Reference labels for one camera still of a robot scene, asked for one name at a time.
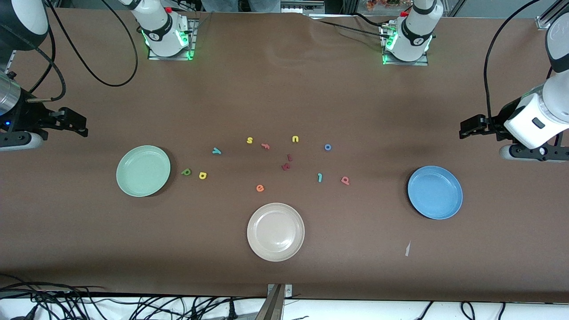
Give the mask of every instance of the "green plate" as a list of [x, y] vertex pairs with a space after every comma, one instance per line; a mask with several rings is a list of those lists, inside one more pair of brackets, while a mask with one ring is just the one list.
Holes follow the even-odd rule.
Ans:
[[166, 184], [170, 159], [162, 149], [140, 146], [130, 150], [117, 167], [118, 186], [131, 196], [151, 195]]

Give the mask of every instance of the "brown table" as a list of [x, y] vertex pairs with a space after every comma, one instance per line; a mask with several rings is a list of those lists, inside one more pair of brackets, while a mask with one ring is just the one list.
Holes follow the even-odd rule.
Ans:
[[[59, 11], [98, 75], [128, 77], [133, 54], [110, 12]], [[134, 32], [133, 16], [121, 16]], [[51, 22], [68, 93], [48, 106], [85, 115], [89, 137], [52, 130], [40, 149], [0, 154], [2, 272], [114, 292], [261, 296], [267, 283], [288, 282], [306, 298], [569, 301], [569, 167], [502, 160], [494, 137], [458, 139], [460, 121], [485, 113], [484, 55], [501, 20], [443, 18], [430, 65], [399, 67], [382, 65], [376, 37], [302, 15], [213, 14], [194, 61], [141, 57], [121, 88], [89, 76]], [[515, 20], [499, 38], [496, 112], [544, 81], [544, 36]], [[21, 52], [12, 70], [29, 88], [45, 65]], [[59, 90], [52, 72], [36, 94]], [[147, 198], [115, 180], [139, 145], [172, 162], [165, 188]], [[407, 180], [425, 165], [459, 179], [453, 218], [429, 220], [410, 205]], [[180, 175], [187, 167], [207, 180]], [[251, 214], [270, 202], [292, 205], [306, 226], [285, 262], [261, 260], [246, 239]]]

